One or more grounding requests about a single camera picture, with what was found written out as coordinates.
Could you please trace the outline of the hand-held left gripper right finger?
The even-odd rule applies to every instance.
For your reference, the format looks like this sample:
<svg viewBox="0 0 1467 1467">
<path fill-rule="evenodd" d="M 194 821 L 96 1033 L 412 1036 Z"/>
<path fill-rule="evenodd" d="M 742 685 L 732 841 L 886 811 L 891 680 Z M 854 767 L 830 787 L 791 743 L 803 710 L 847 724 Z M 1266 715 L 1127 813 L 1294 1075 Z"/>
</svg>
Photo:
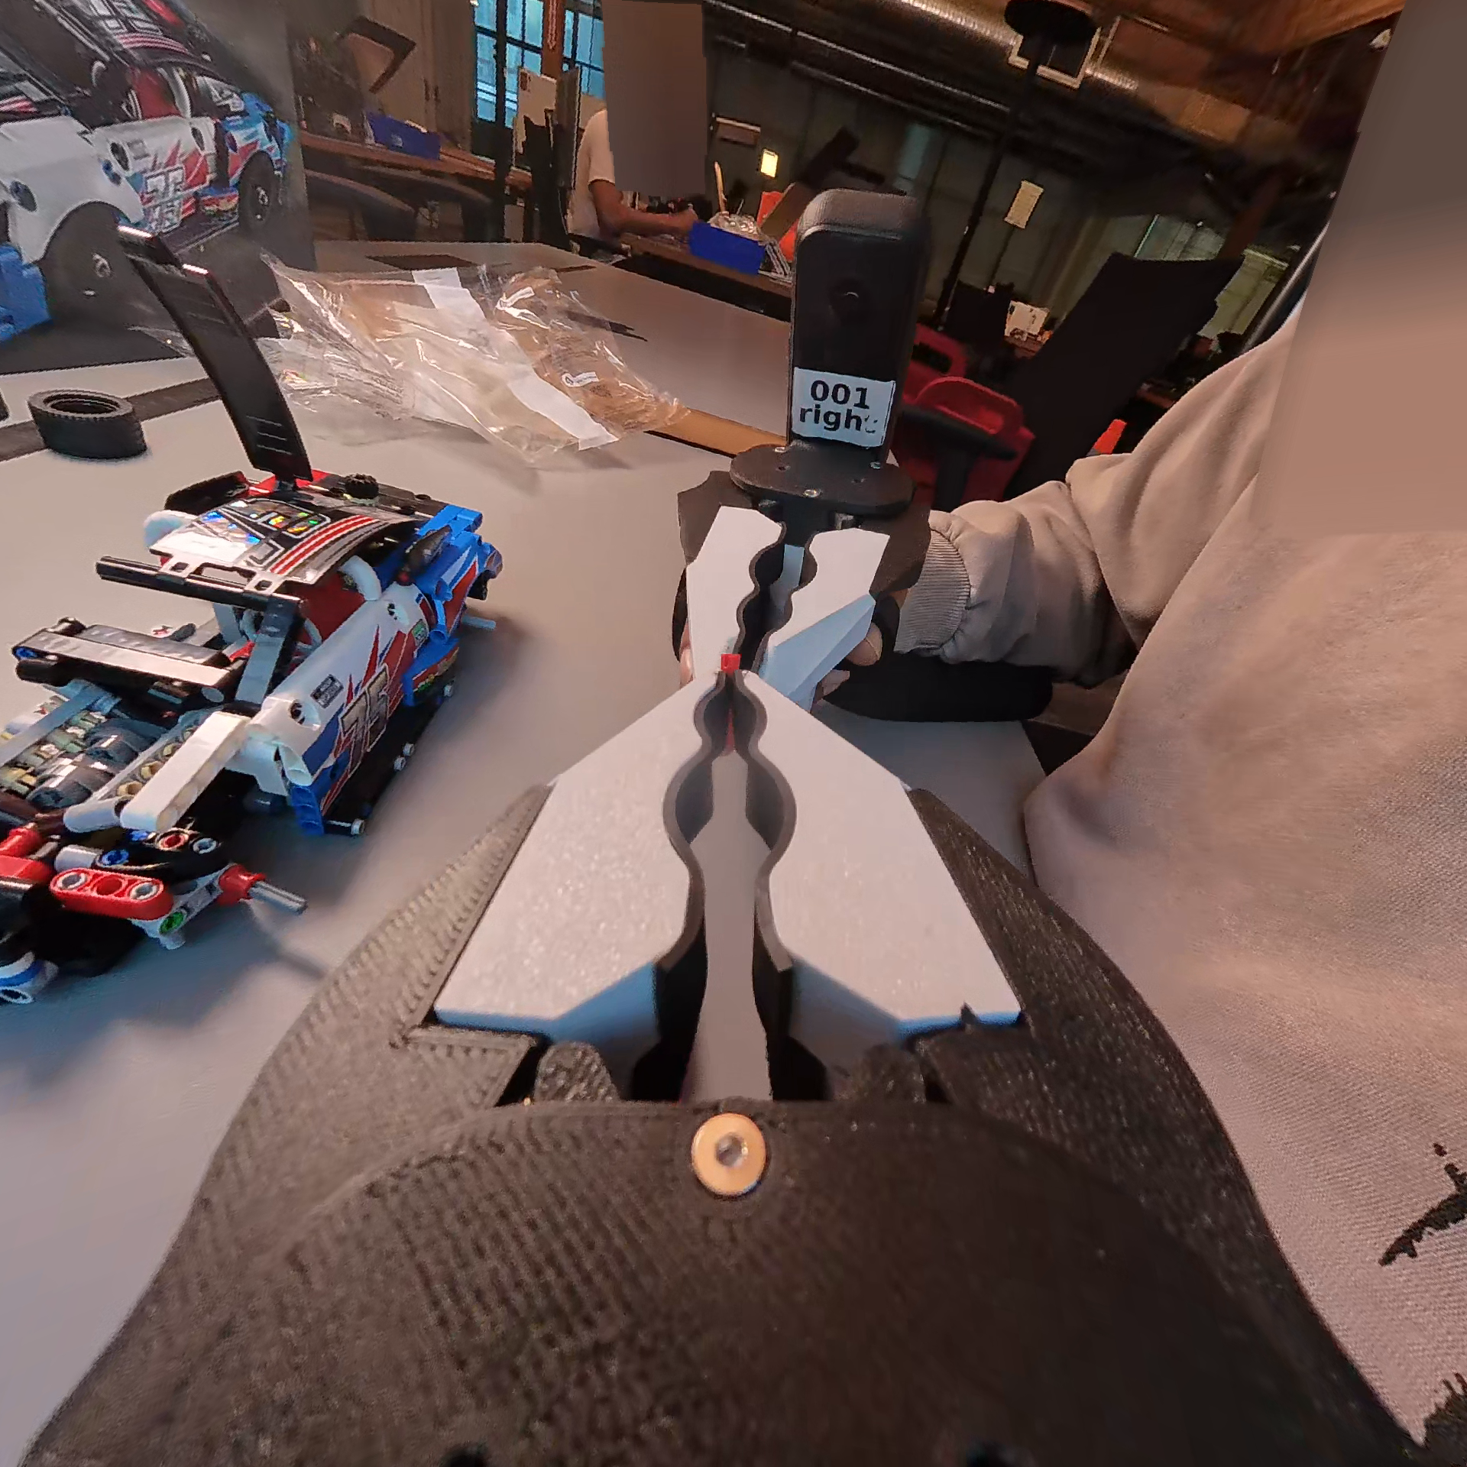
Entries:
<svg viewBox="0 0 1467 1467">
<path fill-rule="evenodd" d="M 1016 1026 L 1003 973 L 912 792 L 758 677 L 734 680 L 756 883 L 755 1000 L 775 1099 L 826 1099 L 875 1047 Z"/>
</svg>

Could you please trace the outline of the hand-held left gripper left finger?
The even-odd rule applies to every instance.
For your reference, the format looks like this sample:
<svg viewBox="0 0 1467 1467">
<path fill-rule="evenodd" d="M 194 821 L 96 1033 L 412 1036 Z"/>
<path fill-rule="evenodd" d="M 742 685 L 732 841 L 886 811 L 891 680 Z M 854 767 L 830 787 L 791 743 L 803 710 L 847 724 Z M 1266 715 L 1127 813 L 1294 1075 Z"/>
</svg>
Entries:
<svg viewBox="0 0 1467 1467">
<path fill-rule="evenodd" d="M 678 1099 L 704 1003 L 709 715 L 688 683 L 564 771 L 435 1001 L 445 1028 L 585 1042 L 631 1099 Z"/>
</svg>

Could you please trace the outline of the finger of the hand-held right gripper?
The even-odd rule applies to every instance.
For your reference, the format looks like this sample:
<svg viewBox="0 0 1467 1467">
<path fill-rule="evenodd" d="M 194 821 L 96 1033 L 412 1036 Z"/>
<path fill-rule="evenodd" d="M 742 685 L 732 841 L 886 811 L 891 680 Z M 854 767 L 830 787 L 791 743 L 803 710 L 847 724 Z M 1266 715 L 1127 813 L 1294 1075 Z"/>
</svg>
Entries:
<svg viewBox="0 0 1467 1467">
<path fill-rule="evenodd" d="M 810 539 L 800 563 L 810 577 L 795 587 L 788 619 L 765 640 L 760 680 L 803 710 L 814 706 L 819 685 L 870 631 L 872 587 L 886 549 L 887 535 L 865 528 Z"/>
<path fill-rule="evenodd" d="M 720 507 L 685 577 L 690 673 L 711 678 L 725 656 L 755 671 L 772 589 L 782 573 L 784 525 L 755 509 Z"/>
</svg>

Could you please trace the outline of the person's right forearm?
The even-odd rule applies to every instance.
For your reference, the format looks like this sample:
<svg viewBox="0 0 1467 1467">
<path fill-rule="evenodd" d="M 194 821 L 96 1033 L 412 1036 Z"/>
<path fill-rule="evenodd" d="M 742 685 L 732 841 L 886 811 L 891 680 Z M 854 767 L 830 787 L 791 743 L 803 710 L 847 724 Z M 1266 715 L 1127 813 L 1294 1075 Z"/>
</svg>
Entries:
<svg viewBox="0 0 1467 1467">
<path fill-rule="evenodd" d="M 1074 462 L 1013 502 L 933 511 L 889 650 L 1079 685 L 1120 673 L 1256 483 L 1294 336 L 1296 315 L 1132 453 Z"/>
</svg>

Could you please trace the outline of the blue white lego race car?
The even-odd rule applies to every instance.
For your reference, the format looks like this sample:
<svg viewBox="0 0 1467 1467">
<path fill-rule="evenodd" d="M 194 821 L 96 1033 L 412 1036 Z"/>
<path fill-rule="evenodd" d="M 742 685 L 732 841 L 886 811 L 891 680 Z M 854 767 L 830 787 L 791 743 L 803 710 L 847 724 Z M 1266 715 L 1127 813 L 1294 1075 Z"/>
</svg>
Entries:
<svg viewBox="0 0 1467 1467">
<path fill-rule="evenodd" d="M 470 600 L 501 573 L 482 512 L 311 465 L 260 348 L 208 270 L 121 226 L 260 479 L 173 493 L 149 558 L 98 577 L 187 600 L 201 626 L 63 617 L 11 647 L 45 689 L 4 725 L 2 1000 L 89 979 L 142 940 L 182 949 L 208 909 L 306 900 L 248 870 L 248 814 L 358 835 L 452 696 Z"/>
</svg>

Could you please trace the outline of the black lego tire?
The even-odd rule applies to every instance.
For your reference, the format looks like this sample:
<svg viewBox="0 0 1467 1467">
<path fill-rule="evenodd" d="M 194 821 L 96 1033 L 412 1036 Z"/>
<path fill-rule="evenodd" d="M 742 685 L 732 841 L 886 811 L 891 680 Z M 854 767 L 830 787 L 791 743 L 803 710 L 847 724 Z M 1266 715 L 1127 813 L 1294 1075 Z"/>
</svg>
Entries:
<svg viewBox="0 0 1467 1467">
<path fill-rule="evenodd" d="M 54 390 L 28 399 L 32 425 L 45 449 L 89 463 L 129 462 L 147 455 L 142 418 L 128 397 Z"/>
</svg>

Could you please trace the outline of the lego set box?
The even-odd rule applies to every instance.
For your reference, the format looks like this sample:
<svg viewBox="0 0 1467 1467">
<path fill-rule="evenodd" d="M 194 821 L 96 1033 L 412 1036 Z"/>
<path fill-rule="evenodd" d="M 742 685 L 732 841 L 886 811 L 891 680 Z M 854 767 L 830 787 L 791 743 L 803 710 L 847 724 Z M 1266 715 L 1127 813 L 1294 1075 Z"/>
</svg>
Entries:
<svg viewBox="0 0 1467 1467">
<path fill-rule="evenodd" d="M 314 264 L 283 4 L 2 4 L 4 374 L 159 355 L 121 228 L 246 318 Z"/>
</svg>

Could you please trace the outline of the person's right hand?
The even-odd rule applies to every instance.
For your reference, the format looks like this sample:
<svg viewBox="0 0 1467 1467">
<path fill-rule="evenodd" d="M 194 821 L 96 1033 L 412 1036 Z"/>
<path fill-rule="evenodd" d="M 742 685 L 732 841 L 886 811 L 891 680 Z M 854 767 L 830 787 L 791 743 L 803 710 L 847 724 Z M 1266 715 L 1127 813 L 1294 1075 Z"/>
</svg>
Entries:
<svg viewBox="0 0 1467 1467">
<path fill-rule="evenodd" d="M 901 608 L 906 591 L 880 598 L 875 605 L 872 624 L 861 642 L 831 670 L 817 687 L 817 697 L 830 696 L 845 683 L 858 670 L 873 668 L 893 650 L 899 629 Z M 693 678 L 692 643 L 686 629 L 686 579 L 681 579 L 672 601 L 672 645 L 678 656 L 678 683 L 688 685 Z"/>
</svg>

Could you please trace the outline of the small blue bin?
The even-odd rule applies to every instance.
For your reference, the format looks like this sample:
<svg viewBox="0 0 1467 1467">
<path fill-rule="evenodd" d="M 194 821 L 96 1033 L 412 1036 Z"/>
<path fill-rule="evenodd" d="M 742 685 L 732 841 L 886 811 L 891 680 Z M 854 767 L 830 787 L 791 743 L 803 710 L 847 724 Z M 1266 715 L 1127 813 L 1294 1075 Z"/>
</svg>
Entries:
<svg viewBox="0 0 1467 1467">
<path fill-rule="evenodd" d="M 686 249 L 707 264 L 746 277 L 758 277 L 767 259 L 762 231 L 727 214 L 716 214 L 711 221 L 695 224 L 686 235 Z"/>
</svg>

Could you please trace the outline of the red office chair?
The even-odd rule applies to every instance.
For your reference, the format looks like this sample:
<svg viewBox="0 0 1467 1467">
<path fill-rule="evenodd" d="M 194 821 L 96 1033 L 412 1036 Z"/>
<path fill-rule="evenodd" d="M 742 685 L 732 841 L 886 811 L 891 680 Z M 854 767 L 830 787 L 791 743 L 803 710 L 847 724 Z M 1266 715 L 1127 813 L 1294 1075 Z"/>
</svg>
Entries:
<svg viewBox="0 0 1467 1467">
<path fill-rule="evenodd" d="M 1018 404 L 966 371 L 961 343 L 915 329 L 893 455 L 919 497 L 943 512 L 1001 502 L 1034 444 Z"/>
</svg>

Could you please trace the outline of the pile of clear plastic bags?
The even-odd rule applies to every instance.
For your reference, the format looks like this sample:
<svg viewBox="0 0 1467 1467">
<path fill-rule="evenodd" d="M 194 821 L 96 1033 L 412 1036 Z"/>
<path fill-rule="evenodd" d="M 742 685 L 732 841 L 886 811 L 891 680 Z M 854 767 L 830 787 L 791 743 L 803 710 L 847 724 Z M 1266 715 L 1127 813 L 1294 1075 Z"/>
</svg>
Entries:
<svg viewBox="0 0 1467 1467">
<path fill-rule="evenodd" d="M 458 430 L 533 467 L 681 418 L 550 270 L 269 270 L 278 336 L 262 350 L 293 409 Z"/>
</svg>

